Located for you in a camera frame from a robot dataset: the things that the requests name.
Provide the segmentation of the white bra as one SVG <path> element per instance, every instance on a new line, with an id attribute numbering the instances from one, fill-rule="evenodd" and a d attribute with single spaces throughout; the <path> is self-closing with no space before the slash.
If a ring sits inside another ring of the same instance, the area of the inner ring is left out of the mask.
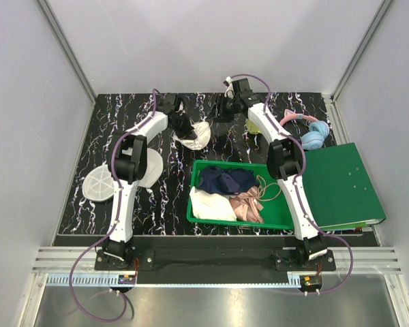
<path id="1" fill-rule="evenodd" d="M 192 151 L 200 151 L 203 150 L 209 143 L 211 138 L 211 126 L 206 121 L 201 121 L 199 123 L 194 123 L 192 125 L 194 128 L 192 139 L 180 139 L 176 136 L 176 134 L 172 135 L 174 141 L 179 142 L 184 147 L 192 150 Z"/>

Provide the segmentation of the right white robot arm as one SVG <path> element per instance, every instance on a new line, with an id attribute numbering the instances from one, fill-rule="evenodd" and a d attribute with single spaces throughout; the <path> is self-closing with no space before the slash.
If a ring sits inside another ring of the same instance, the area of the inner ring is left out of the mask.
<path id="1" fill-rule="evenodd" d="M 249 77 L 249 74 L 228 76 L 224 81 L 226 91 L 215 100 L 208 117 L 215 122 L 230 123 L 236 115 L 244 114 L 265 137 L 269 145 L 267 170 L 283 191 L 294 224 L 296 262 L 300 268 L 311 270 L 327 253 L 327 246 L 305 195 L 305 151 L 301 141 L 269 110 L 270 88 L 267 87 L 267 96 L 261 97 L 253 92 Z"/>

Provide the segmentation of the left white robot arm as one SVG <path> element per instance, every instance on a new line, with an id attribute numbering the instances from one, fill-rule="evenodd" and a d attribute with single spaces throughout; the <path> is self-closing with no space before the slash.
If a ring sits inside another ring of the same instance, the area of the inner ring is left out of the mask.
<path id="1" fill-rule="evenodd" d="M 104 255 L 120 270 L 129 268 L 134 260 L 131 239 L 132 215 L 136 191 L 147 170 L 147 145 L 166 129 L 180 140 L 196 140 L 190 118 L 181 112 L 183 97 L 168 93 L 154 99 L 153 110 L 136 126 L 120 131 L 112 141 L 108 169 L 113 177 L 114 196 L 107 235 L 101 247 Z"/>

